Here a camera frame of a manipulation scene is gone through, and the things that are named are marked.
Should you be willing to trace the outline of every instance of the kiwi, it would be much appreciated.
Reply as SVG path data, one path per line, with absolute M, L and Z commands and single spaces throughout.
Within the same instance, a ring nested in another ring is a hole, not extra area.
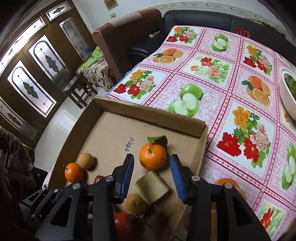
M 141 215 L 146 211 L 147 203 L 141 198 L 139 194 L 130 194 L 124 201 L 126 209 L 132 215 Z

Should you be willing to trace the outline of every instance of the brown armrest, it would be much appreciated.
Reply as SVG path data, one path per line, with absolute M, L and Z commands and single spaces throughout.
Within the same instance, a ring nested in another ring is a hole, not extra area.
M 129 47 L 147 37 L 160 20 L 160 11 L 153 8 L 127 14 L 93 32 L 93 39 L 102 49 L 116 82 L 132 68 L 127 57 Z

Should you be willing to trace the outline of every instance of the stained glass window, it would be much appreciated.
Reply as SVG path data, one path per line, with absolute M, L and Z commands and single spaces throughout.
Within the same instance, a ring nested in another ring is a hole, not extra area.
M 37 83 L 21 61 L 11 71 L 8 81 L 44 117 L 48 116 L 56 104 L 56 101 Z
M 46 75 L 63 90 L 72 77 L 47 37 L 44 35 L 37 40 L 29 52 Z
M 0 115 L 18 131 L 28 136 L 31 140 L 34 139 L 37 131 L 15 113 L 2 98 L 0 98 Z
M 69 39 L 70 43 L 75 48 L 76 52 L 80 55 L 80 57 L 86 61 L 91 56 L 91 51 L 87 47 L 83 37 L 75 27 L 75 24 L 72 18 L 68 18 L 64 22 L 59 24 L 64 31 L 65 35 Z
M 7 52 L 0 60 L 0 76 L 3 73 L 6 66 L 9 64 L 13 56 L 18 53 L 28 42 L 28 40 L 35 34 L 39 29 L 44 26 L 42 18 L 38 18 L 32 25 L 30 25 L 17 39 L 13 42 Z
M 53 20 L 60 14 L 66 12 L 67 10 L 71 9 L 70 4 L 66 1 L 61 3 L 58 6 L 55 6 L 54 8 L 50 9 L 49 11 L 46 12 L 46 15 L 48 16 L 49 20 Z

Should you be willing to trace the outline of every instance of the floral tablecloth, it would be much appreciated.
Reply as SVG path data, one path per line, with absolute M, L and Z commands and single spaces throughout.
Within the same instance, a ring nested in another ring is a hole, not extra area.
M 277 240 L 296 217 L 296 127 L 281 102 L 281 67 L 296 73 L 285 58 L 249 38 L 175 26 L 107 97 L 204 120 L 209 132 L 199 175 L 210 183 L 231 182 Z M 185 240 L 183 230 L 171 240 Z

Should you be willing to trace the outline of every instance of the printed red flower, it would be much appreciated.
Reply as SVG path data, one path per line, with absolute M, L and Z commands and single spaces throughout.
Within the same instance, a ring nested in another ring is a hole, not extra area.
M 135 84 L 131 85 L 130 89 L 128 90 L 128 94 L 137 96 L 140 92 L 140 88 Z
M 207 58 L 204 57 L 200 60 L 200 62 L 202 63 L 202 66 L 209 66 L 211 67 L 213 64 L 211 63 L 212 59 L 211 58 Z
M 166 40 L 167 42 L 177 42 L 177 38 L 175 36 L 169 36 L 168 39 Z
M 263 214 L 263 217 L 261 219 L 261 223 L 265 229 L 267 229 L 268 226 L 270 225 L 270 223 L 271 223 L 270 219 L 271 219 L 271 216 L 273 215 L 273 213 L 274 212 L 269 208 L 267 213 Z
M 179 38 L 179 40 L 181 42 L 188 42 L 188 38 L 186 36 L 184 36 L 184 35 L 181 35 L 180 38 Z
M 118 94 L 122 94 L 124 92 L 126 92 L 126 84 L 120 84 L 115 90 L 113 90 L 114 92 L 118 93 Z
M 290 119 L 289 119 L 289 116 L 287 115 L 287 113 L 284 114 L 284 117 L 285 117 L 285 119 L 286 119 L 286 122 L 287 122 L 287 123 L 290 123 Z
M 251 60 L 250 58 L 245 57 L 244 58 L 244 63 L 251 66 L 251 67 L 253 67 L 253 68 L 256 68 L 256 65 L 254 64 L 253 60 Z
M 198 67 L 196 65 L 191 66 L 191 71 L 198 71 Z
M 236 136 L 231 136 L 227 132 L 223 133 L 222 141 L 219 141 L 217 147 L 231 156 L 239 156 L 242 151 L 239 149 L 239 140 Z
M 259 69 L 261 69 L 261 70 L 263 70 L 264 72 L 266 72 L 266 68 L 265 68 L 265 66 L 264 66 L 261 62 L 259 62 L 259 60 L 257 60 L 256 63 L 258 64 L 258 68 L 259 68 Z
M 253 160 L 254 163 L 258 161 L 259 154 L 258 154 L 258 149 L 256 148 L 256 144 L 253 144 L 250 141 L 250 138 L 246 138 L 244 140 L 244 155 L 247 159 Z

